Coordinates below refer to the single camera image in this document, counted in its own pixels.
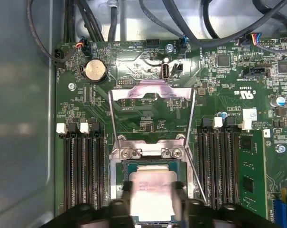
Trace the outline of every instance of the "chip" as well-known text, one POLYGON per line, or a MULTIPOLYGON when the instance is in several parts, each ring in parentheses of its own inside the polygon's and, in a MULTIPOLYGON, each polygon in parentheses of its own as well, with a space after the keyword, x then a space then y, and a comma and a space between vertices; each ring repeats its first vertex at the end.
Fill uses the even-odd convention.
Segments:
POLYGON ((278 73, 287 73, 287 61, 278 61, 278 73))
POLYGON ((230 66, 230 57, 228 55, 218 55, 217 56, 217 66, 229 67, 230 66))
POLYGON ((200 96, 206 95, 205 88, 198 88, 197 93, 198 93, 198 95, 200 95, 200 96))
POLYGON ((245 189, 246 191, 249 191, 251 193, 254 192, 254 181, 252 179, 248 177, 243 177, 242 186, 243 186, 243 189, 245 189))
POLYGON ((242 136, 240 139, 240 147, 244 150, 252 150, 252 139, 248 136, 242 136))

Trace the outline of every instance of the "cable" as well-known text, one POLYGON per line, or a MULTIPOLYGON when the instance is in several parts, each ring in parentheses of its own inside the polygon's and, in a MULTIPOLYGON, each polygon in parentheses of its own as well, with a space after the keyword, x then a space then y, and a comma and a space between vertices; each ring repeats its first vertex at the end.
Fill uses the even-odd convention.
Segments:
POLYGON ((98 22, 97 22, 94 14, 93 14, 91 8, 87 4, 86 0, 79 0, 79 2, 82 4, 83 8, 85 9, 86 14, 87 14, 89 20, 91 21, 92 26, 96 32, 96 35, 97 35, 96 41, 103 41, 104 42, 104 38, 103 38, 103 35, 102 35, 101 30, 99 28, 98 22))
POLYGON ((117 7, 111 7, 111 26, 109 30, 109 36, 107 38, 107 41, 109 42, 115 41, 117 21, 118 21, 117 7))
POLYGON ((34 25, 34 21, 33 21, 33 15, 32 15, 32 10, 31 10, 31 6, 34 0, 28 0, 27 1, 27 7, 26 7, 26 16, 28 19, 28 24, 29 24, 29 29, 30 32, 35 40, 35 42, 37 43, 37 45, 39 46, 39 48, 41 49, 41 51, 43 52, 43 54, 45 54, 47 57, 49 57, 51 60, 57 62, 57 63, 64 63, 67 60, 69 60, 73 54, 76 52, 76 48, 72 49, 64 58, 60 59, 60 58, 56 58, 54 56, 52 56, 47 50, 46 48, 43 46, 37 31, 35 29, 35 25, 34 25))
POLYGON ((202 11, 203 11, 203 18, 204 18, 204 25, 206 27, 206 30, 208 31, 208 33, 210 34, 210 36, 213 39, 218 39, 219 36, 217 35, 217 33, 215 32, 215 30, 213 29, 211 22, 210 22, 210 17, 209 17, 209 5, 211 3, 212 0, 204 0, 203 5, 202 5, 202 11))
POLYGON ((174 3, 174 0, 162 0, 168 13, 170 14, 173 21, 177 24, 177 26, 180 28, 181 31, 187 36, 190 41, 192 41, 194 44, 199 45, 200 47, 217 47, 221 46, 223 44, 226 44, 232 40, 236 40, 239 37, 244 36, 247 33, 252 32, 253 30, 257 29, 261 25, 263 25, 267 20, 269 20, 276 12, 278 12, 282 7, 284 7, 287 4, 287 0, 282 0, 280 3, 278 3, 268 14, 251 24, 250 26, 246 27, 245 29, 232 34, 230 36, 227 36, 225 38, 211 40, 211 41, 200 41, 197 39, 197 37, 192 33, 188 25, 186 24, 185 20, 181 16, 176 4, 174 3))
MULTIPOLYGON (((267 5, 265 5, 264 3, 261 2, 261 0, 252 0, 255 8, 262 13, 263 15, 266 15, 267 13, 269 13, 272 8, 268 7, 267 5)), ((287 17, 279 12, 277 12, 276 14, 274 14, 272 16, 273 19, 280 21, 282 24, 284 24, 284 26, 287 29, 287 17)))
POLYGON ((74 0, 67 0, 68 3, 68 37, 69 42, 76 42, 75 35, 75 4, 74 0))
POLYGON ((163 23, 162 21, 160 21, 158 18, 155 17, 154 14, 152 14, 147 7, 144 4, 144 0, 139 0, 139 4, 140 7, 142 9, 142 11, 144 12, 144 14, 151 20, 153 21, 155 24, 159 25, 160 27, 166 29, 167 31, 169 31, 170 33, 174 34, 175 36, 179 37, 179 38, 183 38, 184 35, 182 35, 181 33, 177 32, 176 30, 172 29, 171 27, 169 27, 168 25, 166 25, 165 23, 163 23))
POLYGON ((90 20, 88 19, 88 16, 85 13, 83 5, 81 4, 80 0, 76 0, 76 4, 77 4, 77 6, 79 8, 79 11, 80 11, 81 16, 82 16, 83 21, 84 21, 84 24, 85 24, 85 26, 87 28, 88 33, 90 34, 90 37, 91 37, 92 41, 93 42, 98 41, 97 36, 95 34, 95 31, 94 31, 94 29, 92 27, 92 24, 91 24, 90 20))

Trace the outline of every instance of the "integrated circuit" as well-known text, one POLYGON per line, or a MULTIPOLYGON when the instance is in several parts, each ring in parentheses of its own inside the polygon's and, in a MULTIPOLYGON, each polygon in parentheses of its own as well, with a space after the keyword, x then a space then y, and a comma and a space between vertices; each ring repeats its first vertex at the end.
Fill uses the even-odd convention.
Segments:
POLYGON ((243 177, 242 178, 243 189, 251 193, 254 192, 254 181, 251 178, 243 177))
POLYGON ((243 150, 252 150, 252 139, 249 136, 242 136, 240 139, 240 147, 243 150))
POLYGON ((230 56, 229 55, 218 55, 217 56, 217 66, 229 67, 230 66, 230 56))
POLYGON ((287 61, 278 61, 278 72, 282 74, 287 73, 287 61))

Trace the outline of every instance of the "connector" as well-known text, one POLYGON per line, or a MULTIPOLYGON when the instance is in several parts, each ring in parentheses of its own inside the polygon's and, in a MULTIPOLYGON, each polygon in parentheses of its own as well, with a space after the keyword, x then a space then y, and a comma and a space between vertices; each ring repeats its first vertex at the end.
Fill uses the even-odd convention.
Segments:
POLYGON ((281 199, 273 200, 274 221, 281 228, 287 228, 287 205, 281 199))

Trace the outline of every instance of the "metal bracket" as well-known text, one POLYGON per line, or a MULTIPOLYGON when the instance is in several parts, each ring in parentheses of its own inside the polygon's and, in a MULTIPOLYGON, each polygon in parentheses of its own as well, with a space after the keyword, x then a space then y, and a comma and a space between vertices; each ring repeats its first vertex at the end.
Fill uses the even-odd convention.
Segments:
POLYGON ((116 7, 118 9, 119 3, 117 0, 108 0, 107 5, 109 7, 116 7))

